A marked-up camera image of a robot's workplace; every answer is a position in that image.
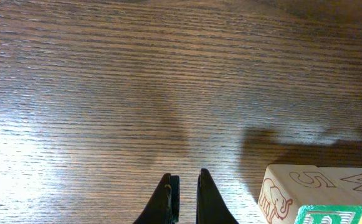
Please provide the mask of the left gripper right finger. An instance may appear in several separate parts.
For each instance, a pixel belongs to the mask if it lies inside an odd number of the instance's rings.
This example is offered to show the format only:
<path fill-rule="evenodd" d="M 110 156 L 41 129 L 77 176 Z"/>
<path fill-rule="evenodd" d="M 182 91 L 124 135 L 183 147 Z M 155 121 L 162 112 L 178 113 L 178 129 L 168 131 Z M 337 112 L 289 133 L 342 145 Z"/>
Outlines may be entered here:
<path fill-rule="evenodd" d="M 238 224 L 208 169 L 201 169 L 198 177 L 196 224 Z"/>

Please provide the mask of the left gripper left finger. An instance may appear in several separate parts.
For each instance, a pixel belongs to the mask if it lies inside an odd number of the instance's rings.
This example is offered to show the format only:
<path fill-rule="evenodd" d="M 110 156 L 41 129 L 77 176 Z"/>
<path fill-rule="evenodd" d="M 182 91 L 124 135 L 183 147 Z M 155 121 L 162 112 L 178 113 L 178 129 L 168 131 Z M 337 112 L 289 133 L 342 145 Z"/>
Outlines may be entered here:
<path fill-rule="evenodd" d="M 180 179 L 166 173 L 133 224 L 175 224 L 179 222 Z"/>

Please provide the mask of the green R block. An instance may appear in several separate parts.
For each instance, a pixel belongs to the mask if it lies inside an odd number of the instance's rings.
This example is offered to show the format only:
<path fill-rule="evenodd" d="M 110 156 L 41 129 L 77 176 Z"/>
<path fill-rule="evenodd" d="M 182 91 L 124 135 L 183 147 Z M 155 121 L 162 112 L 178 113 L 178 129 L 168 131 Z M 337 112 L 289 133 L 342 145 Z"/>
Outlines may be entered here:
<path fill-rule="evenodd" d="M 268 224 L 358 223 L 362 204 L 313 165 L 267 166 L 259 208 Z"/>

